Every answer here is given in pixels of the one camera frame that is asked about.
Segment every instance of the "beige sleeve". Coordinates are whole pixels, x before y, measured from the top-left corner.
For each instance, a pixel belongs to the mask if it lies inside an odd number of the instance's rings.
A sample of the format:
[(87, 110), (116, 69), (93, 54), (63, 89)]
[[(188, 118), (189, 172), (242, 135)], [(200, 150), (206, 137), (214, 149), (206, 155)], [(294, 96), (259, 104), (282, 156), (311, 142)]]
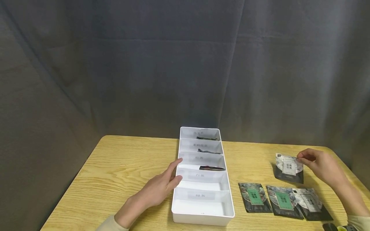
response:
[(370, 217), (348, 215), (348, 224), (353, 225), (357, 229), (357, 231), (369, 231)]
[(114, 220), (114, 216), (109, 216), (97, 229), (96, 231), (128, 231), (123, 228)]

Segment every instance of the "wooden table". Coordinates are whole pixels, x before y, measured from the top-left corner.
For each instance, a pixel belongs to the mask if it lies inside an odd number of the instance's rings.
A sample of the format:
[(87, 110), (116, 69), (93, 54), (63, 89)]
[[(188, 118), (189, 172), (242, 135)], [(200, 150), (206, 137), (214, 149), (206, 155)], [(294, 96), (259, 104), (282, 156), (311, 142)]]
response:
[[(332, 154), (370, 207), (370, 192), (329, 148), (241, 142), (223, 142), (223, 147), (235, 207), (235, 218), (227, 227), (174, 223), (170, 195), (160, 206), (145, 211), (131, 230), (322, 231), (322, 222), (319, 221), (279, 217), (272, 213), (247, 213), (238, 187), (238, 182), (261, 183), (265, 190), (266, 185), (294, 186), (274, 178), (272, 164), (275, 164), (275, 153), (295, 156), (308, 147)], [(41, 230), (95, 230), (150, 178), (164, 171), (176, 159), (177, 152), (178, 139), (103, 137)], [(307, 167), (304, 175), (305, 186), (316, 190), (335, 224), (347, 224), (342, 204), (330, 187)]]

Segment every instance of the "green label tea packet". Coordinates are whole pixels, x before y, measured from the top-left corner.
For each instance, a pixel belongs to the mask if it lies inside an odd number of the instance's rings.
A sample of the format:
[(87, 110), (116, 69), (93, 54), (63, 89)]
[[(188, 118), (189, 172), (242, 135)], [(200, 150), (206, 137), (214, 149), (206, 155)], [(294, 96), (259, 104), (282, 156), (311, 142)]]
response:
[(261, 184), (238, 183), (245, 210), (248, 213), (271, 213), (265, 190)]
[(270, 185), (267, 185), (266, 188), (274, 215), (303, 219), (292, 188)]

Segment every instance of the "tea packet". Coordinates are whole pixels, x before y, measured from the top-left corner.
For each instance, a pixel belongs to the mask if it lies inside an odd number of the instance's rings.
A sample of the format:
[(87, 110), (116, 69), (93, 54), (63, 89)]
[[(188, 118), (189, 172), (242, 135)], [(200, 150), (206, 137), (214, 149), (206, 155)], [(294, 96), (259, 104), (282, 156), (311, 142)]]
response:
[(213, 167), (213, 166), (200, 166), (199, 170), (208, 170), (208, 171), (225, 171), (224, 168), (221, 167)]
[(205, 151), (200, 148), (198, 148), (198, 152), (204, 152), (204, 153), (212, 153), (212, 154), (221, 154), (220, 152), (210, 152), (210, 151)]
[(200, 137), (200, 136), (197, 136), (196, 138), (198, 140), (218, 140), (218, 138), (205, 138), (205, 137)]
[(238, 183), (245, 210), (248, 213), (272, 213), (261, 184)]
[(294, 196), (308, 221), (333, 221), (313, 188), (293, 188)]
[(276, 153), (275, 178), (303, 184), (303, 164), (296, 157)]
[(292, 188), (266, 186), (275, 216), (303, 219)]

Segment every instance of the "white plastic organizer tray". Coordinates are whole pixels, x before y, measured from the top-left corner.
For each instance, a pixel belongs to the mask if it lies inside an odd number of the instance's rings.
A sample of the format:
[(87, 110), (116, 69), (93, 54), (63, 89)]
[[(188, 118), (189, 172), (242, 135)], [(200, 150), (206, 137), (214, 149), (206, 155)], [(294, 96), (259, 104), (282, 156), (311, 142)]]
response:
[[(181, 127), (178, 157), (183, 161), (177, 166), (176, 175), (183, 178), (174, 190), (174, 222), (226, 226), (235, 217), (235, 211), (220, 130)], [(199, 170), (206, 165), (226, 170)]]

